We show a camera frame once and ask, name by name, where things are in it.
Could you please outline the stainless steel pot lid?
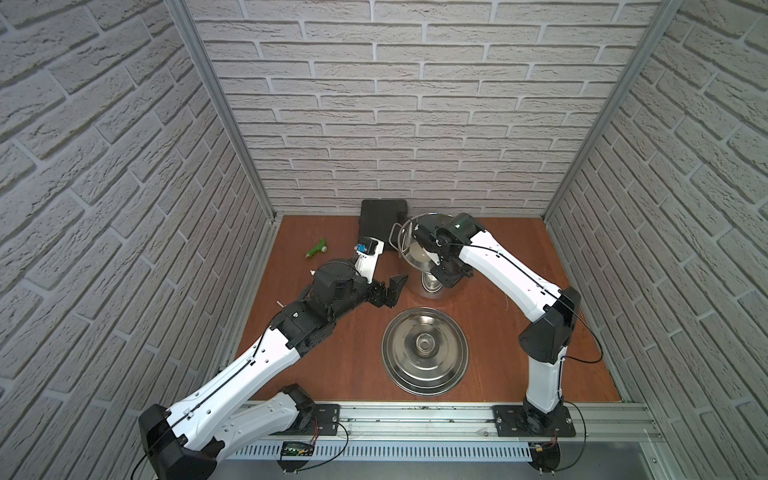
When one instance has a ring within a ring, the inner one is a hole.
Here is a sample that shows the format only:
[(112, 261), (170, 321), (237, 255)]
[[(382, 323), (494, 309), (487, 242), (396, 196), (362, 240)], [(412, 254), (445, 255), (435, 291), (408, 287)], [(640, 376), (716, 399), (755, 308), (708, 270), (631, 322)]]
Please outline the stainless steel pot lid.
[(469, 345), (458, 323), (445, 312), (415, 307), (399, 313), (382, 337), (382, 360), (402, 390), (424, 397), (455, 388), (469, 367)]

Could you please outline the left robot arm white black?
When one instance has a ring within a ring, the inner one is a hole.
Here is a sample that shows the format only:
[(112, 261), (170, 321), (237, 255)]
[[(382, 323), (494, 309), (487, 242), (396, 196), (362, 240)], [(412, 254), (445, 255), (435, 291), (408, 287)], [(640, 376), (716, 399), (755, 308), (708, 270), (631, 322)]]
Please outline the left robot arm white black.
[(172, 406), (153, 404), (140, 415), (142, 449), (156, 477), (207, 479), (241, 448), (274, 433), (305, 429), (314, 402), (297, 385), (255, 407), (242, 406), (358, 306), (396, 306), (407, 281), (401, 274), (383, 283), (350, 260), (321, 265), (299, 297), (228, 367)]

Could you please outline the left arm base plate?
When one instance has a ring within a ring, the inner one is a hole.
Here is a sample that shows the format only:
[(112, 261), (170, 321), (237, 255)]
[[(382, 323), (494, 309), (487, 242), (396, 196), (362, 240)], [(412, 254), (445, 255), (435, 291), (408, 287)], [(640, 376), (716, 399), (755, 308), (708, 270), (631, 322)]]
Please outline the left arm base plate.
[(301, 410), (286, 435), (303, 435), (319, 437), (336, 436), (338, 433), (340, 405), (333, 403), (316, 403), (312, 411)]

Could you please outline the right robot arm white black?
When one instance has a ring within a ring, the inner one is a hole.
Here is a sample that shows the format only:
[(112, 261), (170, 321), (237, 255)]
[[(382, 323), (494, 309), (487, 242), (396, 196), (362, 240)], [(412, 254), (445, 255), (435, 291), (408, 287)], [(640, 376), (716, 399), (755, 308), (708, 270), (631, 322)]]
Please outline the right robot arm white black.
[(473, 216), (421, 215), (412, 220), (410, 237), (435, 264), (430, 274), (446, 287), (475, 272), (501, 290), (529, 325), (518, 343), (529, 359), (526, 413), (544, 421), (563, 406), (562, 377), (577, 324), (580, 293), (549, 282), (514, 255)]

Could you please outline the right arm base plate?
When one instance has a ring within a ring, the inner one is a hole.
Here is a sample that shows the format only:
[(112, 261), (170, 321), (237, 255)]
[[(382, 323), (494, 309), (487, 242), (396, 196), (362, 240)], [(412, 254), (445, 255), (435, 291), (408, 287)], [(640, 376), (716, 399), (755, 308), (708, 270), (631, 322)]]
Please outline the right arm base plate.
[(502, 438), (573, 438), (576, 429), (568, 409), (558, 404), (549, 413), (523, 404), (500, 404), (491, 407), (497, 435)]

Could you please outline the cream plastic ladle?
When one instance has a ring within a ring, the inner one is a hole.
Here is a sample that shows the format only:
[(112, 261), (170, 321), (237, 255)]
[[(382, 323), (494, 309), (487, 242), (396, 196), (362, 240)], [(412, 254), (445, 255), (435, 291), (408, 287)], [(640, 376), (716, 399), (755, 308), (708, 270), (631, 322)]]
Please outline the cream plastic ladle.
[(435, 265), (438, 265), (440, 263), (440, 260), (437, 254), (427, 251), (424, 247), (422, 247), (418, 243), (411, 245), (410, 252), (413, 259), (419, 263), (427, 264), (431, 262), (431, 263), (434, 263)]

